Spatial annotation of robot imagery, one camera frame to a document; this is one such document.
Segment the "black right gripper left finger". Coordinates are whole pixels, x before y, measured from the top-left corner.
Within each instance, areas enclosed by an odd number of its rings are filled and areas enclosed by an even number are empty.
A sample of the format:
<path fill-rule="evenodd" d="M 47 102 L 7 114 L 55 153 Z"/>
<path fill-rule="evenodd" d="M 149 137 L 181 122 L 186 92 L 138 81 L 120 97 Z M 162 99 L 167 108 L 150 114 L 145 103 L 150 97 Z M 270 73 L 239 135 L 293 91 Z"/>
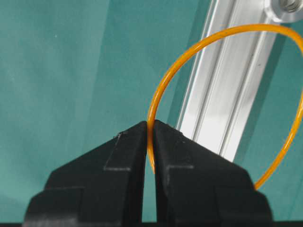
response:
<path fill-rule="evenodd" d="M 53 170 L 27 208 L 26 227 L 133 227 L 142 221 L 147 124 Z"/>

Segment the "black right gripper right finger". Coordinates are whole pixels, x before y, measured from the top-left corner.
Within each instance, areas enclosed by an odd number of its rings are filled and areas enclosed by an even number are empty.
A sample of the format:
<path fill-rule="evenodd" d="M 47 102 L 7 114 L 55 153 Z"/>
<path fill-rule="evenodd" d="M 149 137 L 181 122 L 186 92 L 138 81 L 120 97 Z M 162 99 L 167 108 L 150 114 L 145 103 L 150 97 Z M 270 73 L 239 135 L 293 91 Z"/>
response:
<path fill-rule="evenodd" d="M 157 221 L 169 227 L 271 227 L 248 172 L 169 125 L 153 131 Z"/>

